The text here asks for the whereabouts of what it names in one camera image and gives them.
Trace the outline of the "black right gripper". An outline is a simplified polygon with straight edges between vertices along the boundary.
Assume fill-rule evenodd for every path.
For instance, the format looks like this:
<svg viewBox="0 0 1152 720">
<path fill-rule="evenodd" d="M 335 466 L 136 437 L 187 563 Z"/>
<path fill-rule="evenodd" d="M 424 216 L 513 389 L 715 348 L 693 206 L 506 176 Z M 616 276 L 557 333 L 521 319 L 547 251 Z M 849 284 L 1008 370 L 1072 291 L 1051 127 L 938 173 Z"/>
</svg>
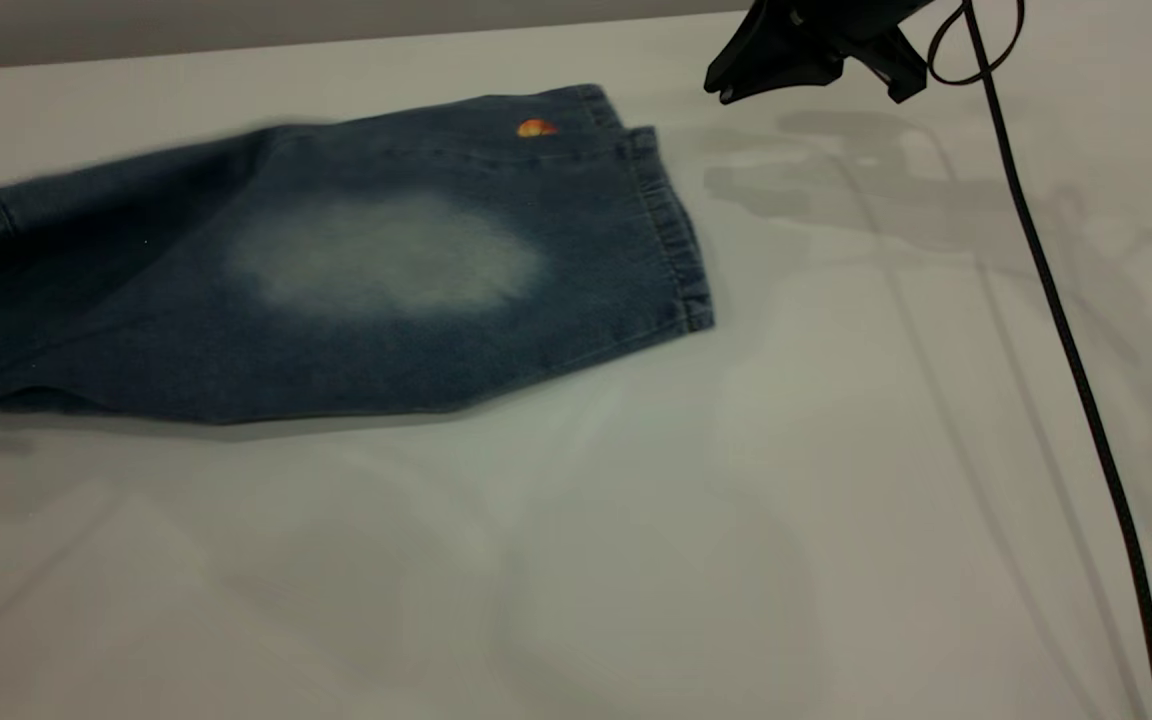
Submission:
<svg viewBox="0 0 1152 720">
<path fill-rule="evenodd" d="M 927 1 L 770 1 L 753 5 L 710 61 L 704 91 L 727 105 L 782 88 L 823 88 L 855 60 L 893 103 L 929 85 L 929 63 L 901 23 Z"/>
</svg>

